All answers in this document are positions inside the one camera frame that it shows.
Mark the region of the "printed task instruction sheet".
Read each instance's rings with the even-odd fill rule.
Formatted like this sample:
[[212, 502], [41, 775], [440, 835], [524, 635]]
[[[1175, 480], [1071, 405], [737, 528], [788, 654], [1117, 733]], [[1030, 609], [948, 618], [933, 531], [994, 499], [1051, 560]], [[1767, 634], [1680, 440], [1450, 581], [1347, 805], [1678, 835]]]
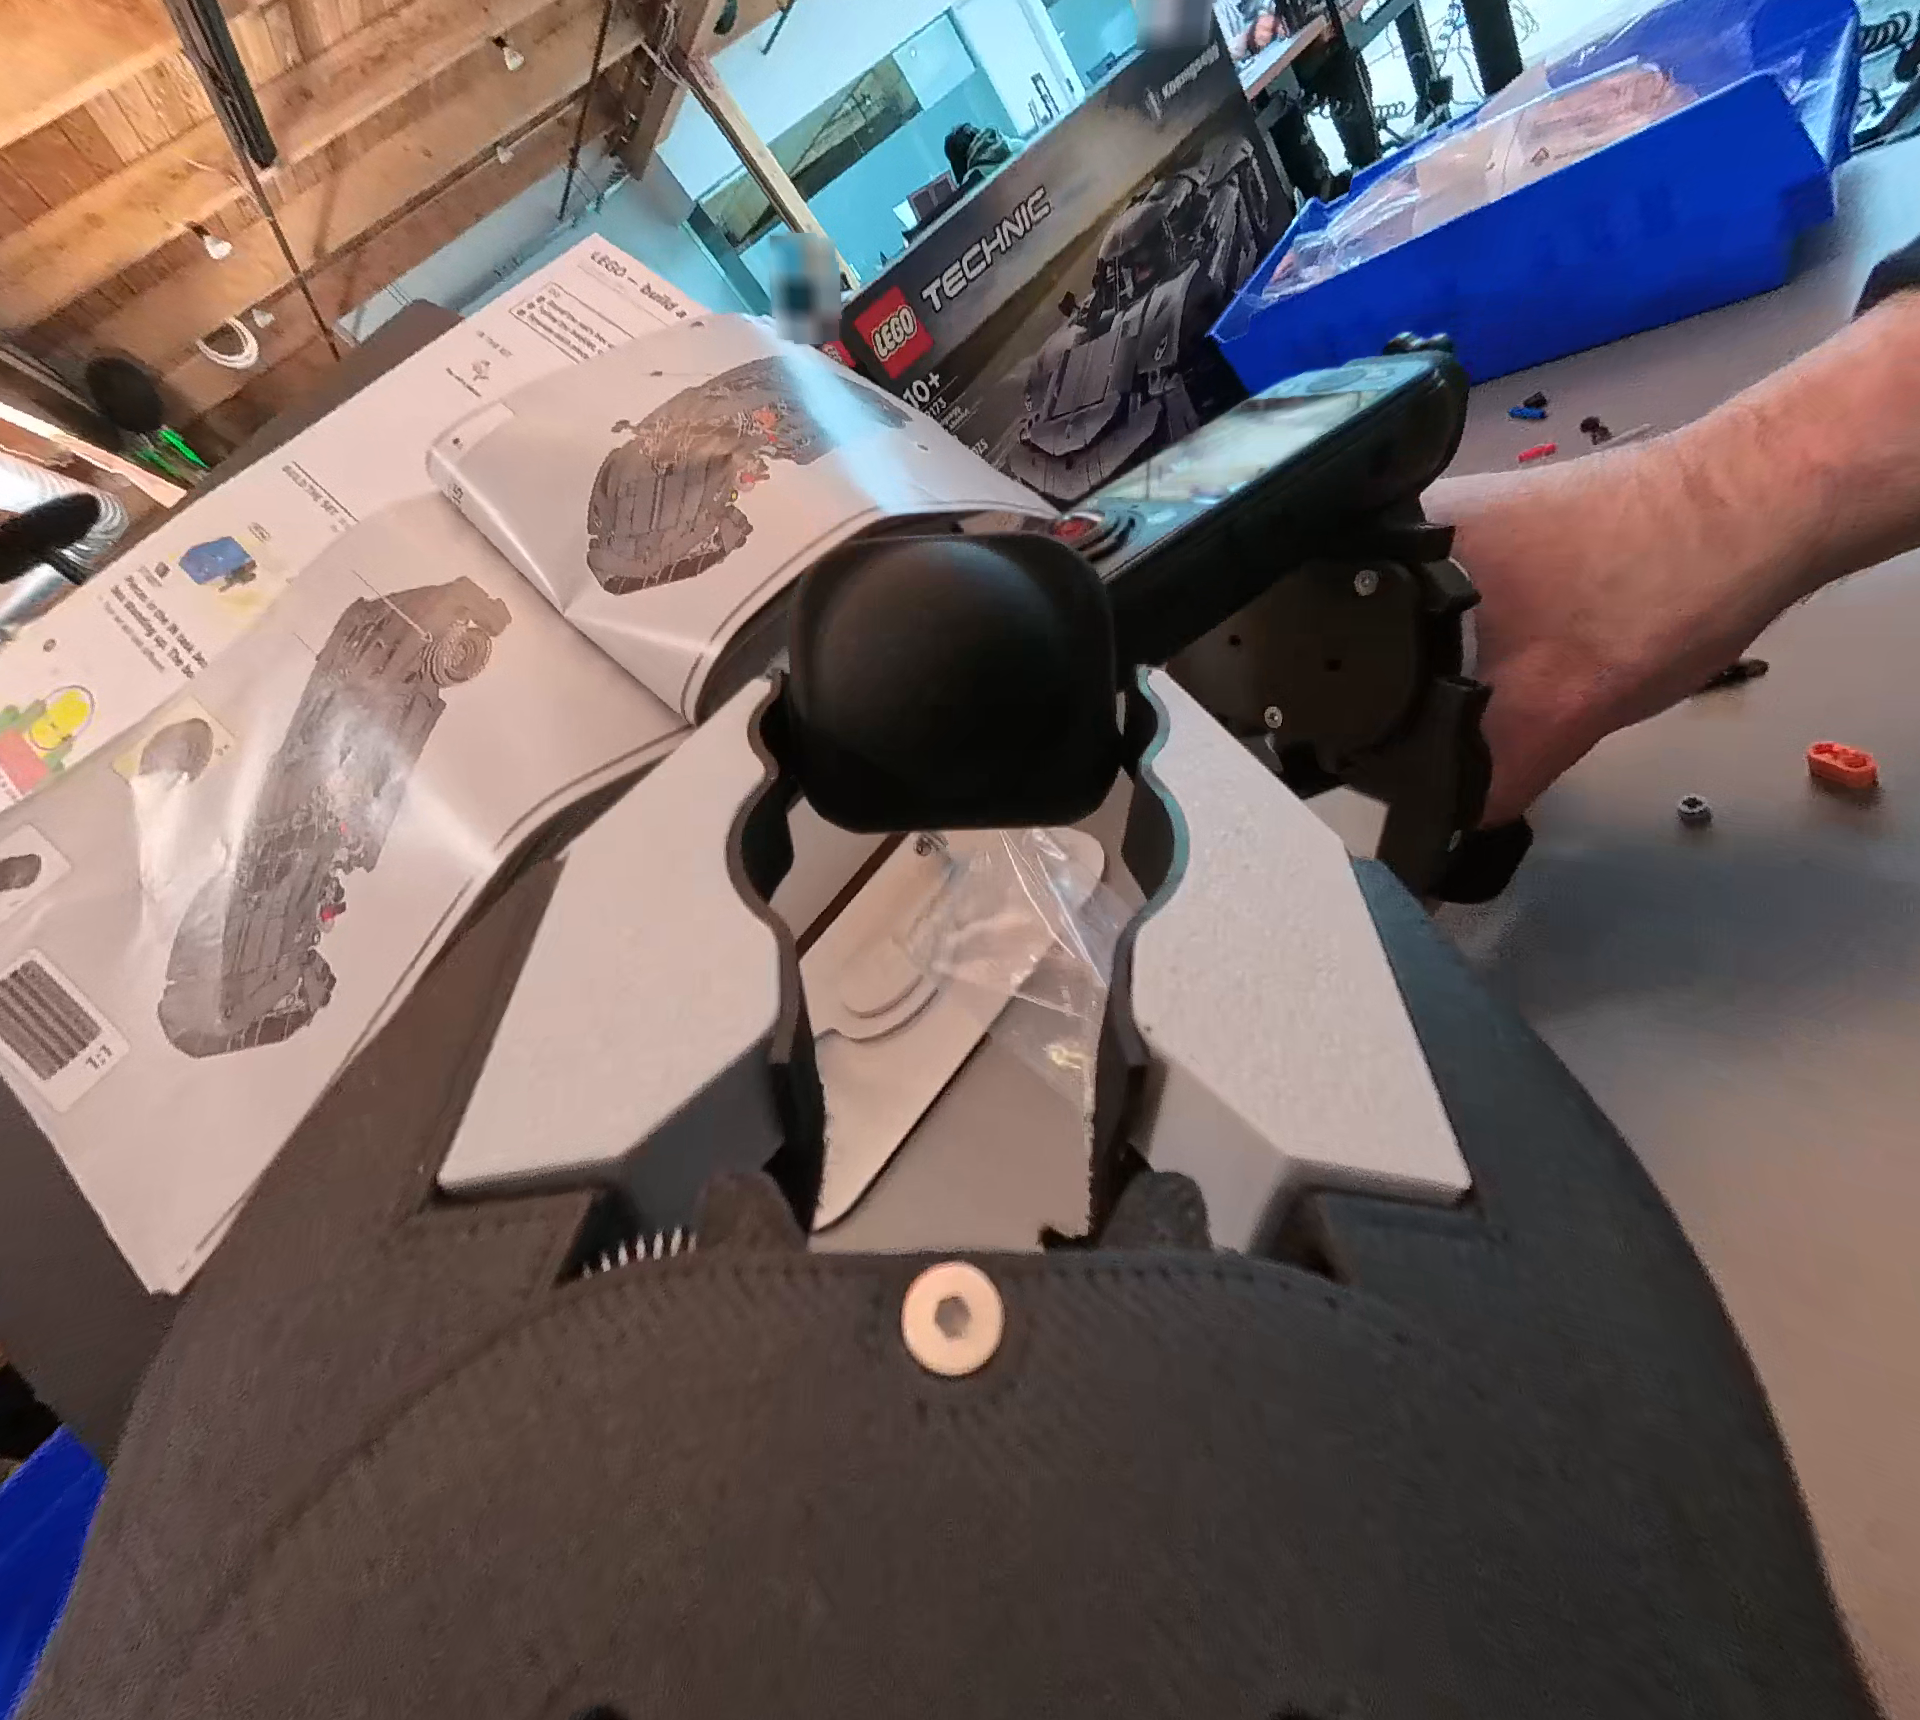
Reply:
[[429, 453], [465, 419], [700, 314], [672, 281], [591, 235], [194, 492], [4, 643], [4, 805], [191, 692], [341, 535], [430, 494]]

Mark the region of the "person's right hand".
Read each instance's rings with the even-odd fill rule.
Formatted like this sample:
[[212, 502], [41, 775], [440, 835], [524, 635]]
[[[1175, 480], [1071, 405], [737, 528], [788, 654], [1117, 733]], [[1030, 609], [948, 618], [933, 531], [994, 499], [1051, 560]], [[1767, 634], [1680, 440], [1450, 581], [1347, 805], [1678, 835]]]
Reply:
[[1610, 733], [1667, 711], [1764, 630], [1769, 550], [1685, 435], [1563, 465], [1442, 480], [1477, 587], [1473, 676], [1489, 692], [1483, 826], [1523, 820]]

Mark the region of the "dark lego set box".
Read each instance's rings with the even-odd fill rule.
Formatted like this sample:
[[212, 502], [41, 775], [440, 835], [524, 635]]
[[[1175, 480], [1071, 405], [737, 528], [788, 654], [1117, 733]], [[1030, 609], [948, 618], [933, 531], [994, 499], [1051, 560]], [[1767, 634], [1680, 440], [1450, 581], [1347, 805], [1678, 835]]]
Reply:
[[1295, 200], [1221, 31], [1130, 55], [842, 310], [879, 387], [1053, 508], [1240, 403], [1214, 339]]

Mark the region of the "open instruction book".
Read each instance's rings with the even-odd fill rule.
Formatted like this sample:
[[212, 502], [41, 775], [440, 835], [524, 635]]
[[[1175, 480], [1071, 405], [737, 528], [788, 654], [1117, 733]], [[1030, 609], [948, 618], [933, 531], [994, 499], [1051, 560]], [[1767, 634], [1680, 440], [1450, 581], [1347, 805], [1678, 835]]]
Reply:
[[426, 488], [4, 809], [4, 1086], [146, 1294], [176, 1296], [510, 854], [646, 771], [847, 540], [1043, 521], [913, 402], [698, 314], [433, 429]]

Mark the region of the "black lego tyre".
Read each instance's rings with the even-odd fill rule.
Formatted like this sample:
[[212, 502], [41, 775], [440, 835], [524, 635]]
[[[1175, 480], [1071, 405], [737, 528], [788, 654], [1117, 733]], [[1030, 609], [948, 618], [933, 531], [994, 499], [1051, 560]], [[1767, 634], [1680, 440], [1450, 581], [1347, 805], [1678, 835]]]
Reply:
[[780, 771], [854, 834], [1054, 827], [1125, 768], [1102, 580], [1043, 534], [853, 540], [797, 585]]

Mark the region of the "clear plastic bags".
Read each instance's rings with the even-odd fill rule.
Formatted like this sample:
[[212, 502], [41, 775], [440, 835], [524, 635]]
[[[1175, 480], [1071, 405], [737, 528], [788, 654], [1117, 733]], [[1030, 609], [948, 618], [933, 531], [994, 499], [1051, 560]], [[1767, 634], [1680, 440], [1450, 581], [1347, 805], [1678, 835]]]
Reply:
[[1323, 223], [1292, 235], [1264, 297], [1292, 297], [1430, 232], [1477, 213], [1555, 172], [1579, 166], [1685, 111], [1698, 90], [1633, 55], [1528, 100], [1499, 100], [1460, 127], [1412, 146], [1352, 188]]

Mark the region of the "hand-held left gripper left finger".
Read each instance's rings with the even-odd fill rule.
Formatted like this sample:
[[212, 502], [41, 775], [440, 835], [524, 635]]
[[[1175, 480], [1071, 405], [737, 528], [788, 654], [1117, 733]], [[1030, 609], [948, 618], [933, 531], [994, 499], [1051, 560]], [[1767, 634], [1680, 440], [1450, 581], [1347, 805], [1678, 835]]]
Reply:
[[826, 1101], [794, 930], [784, 680], [763, 676], [560, 856], [439, 1185], [612, 1194], [692, 1227], [709, 1181], [771, 1171], [813, 1227]]

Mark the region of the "white book stand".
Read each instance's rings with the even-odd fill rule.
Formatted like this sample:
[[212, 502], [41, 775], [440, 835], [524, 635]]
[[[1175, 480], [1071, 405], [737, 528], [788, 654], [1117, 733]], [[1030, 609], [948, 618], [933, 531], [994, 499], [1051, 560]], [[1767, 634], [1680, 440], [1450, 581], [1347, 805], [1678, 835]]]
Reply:
[[803, 952], [826, 1101], [819, 1235], [854, 1211], [972, 1055], [994, 1046], [993, 1007], [917, 971], [901, 946], [935, 889], [936, 867], [917, 854], [929, 834], [894, 844]]

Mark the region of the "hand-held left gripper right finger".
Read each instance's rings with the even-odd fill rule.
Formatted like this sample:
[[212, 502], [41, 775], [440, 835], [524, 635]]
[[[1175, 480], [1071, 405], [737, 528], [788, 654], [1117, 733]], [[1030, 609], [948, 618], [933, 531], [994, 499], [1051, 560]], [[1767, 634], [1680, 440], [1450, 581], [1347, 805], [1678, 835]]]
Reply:
[[1456, 1209], [1475, 1180], [1345, 842], [1170, 676], [1125, 702], [1121, 928], [1092, 1200], [1137, 1157], [1212, 1244], [1266, 1252], [1310, 1195]]

